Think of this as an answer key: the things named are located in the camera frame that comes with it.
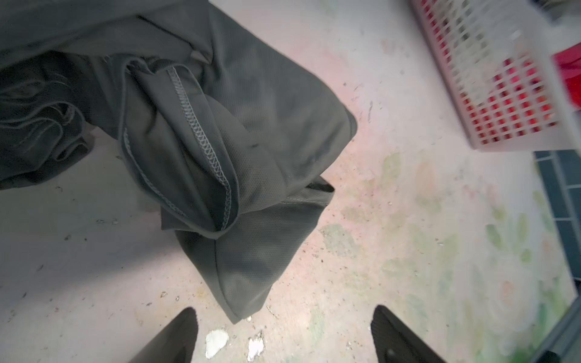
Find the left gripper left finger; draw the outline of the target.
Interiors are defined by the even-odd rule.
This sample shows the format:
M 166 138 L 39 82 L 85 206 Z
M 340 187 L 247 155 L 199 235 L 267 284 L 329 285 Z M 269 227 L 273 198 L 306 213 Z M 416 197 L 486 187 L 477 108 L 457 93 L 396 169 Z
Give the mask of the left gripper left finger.
M 196 311 L 192 307 L 183 309 L 130 363 L 190 363 L 198 332 Z

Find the white plastic laundry basket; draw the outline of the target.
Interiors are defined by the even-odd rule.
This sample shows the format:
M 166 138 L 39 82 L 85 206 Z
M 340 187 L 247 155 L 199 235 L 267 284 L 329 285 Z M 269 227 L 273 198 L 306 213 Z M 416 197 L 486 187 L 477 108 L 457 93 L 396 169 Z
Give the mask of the white plastic laundry basket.
M 413 1 L 473 148 L 580 149 L 580 117 L 530 1 Z

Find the grey t shirt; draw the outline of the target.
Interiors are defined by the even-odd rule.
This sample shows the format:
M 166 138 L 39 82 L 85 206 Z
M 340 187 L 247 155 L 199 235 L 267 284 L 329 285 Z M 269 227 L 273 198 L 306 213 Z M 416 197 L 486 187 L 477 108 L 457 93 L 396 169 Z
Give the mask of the grey t shirt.
M 1 187 L 118 140 L 232 323 L 260 311 L 357 132 L 318 77 L 207 1 L 3 1 Z

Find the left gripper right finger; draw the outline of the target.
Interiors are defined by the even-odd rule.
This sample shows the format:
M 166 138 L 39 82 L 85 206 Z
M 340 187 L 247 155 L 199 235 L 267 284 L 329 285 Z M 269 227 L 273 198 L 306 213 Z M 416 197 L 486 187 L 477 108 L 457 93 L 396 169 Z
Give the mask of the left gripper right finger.
M 376 306 L 370 329 L 380 363 L 445 362 L 385 306 Z

